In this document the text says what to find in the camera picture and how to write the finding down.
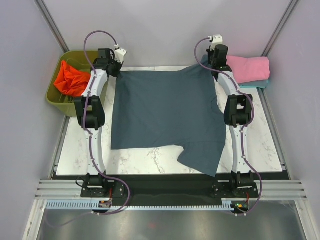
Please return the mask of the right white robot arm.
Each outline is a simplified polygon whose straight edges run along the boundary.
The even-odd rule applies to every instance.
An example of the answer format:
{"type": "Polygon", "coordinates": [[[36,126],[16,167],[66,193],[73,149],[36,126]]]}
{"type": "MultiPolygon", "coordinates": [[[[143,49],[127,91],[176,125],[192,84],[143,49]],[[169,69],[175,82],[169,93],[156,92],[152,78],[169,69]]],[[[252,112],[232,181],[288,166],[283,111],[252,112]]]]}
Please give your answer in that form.
{"type": "Polygon", "coordinates": [[[248,126],[254,117],[253,96],[241,92],[231,67],[227,64],[228,47],[221,43],[207,50],[213,78],[227,95],[223,112],[224,123],[229,127],[232,142],[232,169],[229,183],[222,183],[218,193],[226,197],[257,198],[259,191],[254,171],[247,159],[248,126]]]}

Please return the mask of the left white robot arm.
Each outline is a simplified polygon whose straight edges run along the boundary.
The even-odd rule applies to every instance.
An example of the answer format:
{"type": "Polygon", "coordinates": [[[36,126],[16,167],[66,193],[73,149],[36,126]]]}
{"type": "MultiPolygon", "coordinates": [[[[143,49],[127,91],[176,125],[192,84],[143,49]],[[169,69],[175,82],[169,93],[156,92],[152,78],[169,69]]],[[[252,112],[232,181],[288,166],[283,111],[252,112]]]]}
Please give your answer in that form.
{"type": "Polygon", "coordinates": [[[107,198],[112,196],[108,180],[102,176],[106,173],[102,153],[102,131],[106,114],[101,100],[103,88],[109,77],[118,73],[121,65],[115,61],[115,52],[109,48],[100,48],[98,57],[90,64],[90,79],[81,96],[74,99],[76,118],[84,130],[88,163],[87,174],[80,179],[82,198],[107,198]]]}

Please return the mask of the grey-blue t shirt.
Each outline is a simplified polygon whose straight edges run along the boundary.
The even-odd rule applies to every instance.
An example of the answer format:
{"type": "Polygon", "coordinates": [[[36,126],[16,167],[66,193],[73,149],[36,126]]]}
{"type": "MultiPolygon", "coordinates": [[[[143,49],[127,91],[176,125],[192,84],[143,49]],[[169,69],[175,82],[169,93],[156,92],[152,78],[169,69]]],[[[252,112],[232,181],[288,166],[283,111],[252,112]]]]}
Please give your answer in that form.
{"type": "Polygon", "coordinates": [[[182,165],[214,177],[226,144],[224,115],[202,57],[178,71],[123,71],[116,79],[111,149],[180,146],[182,165]]]}

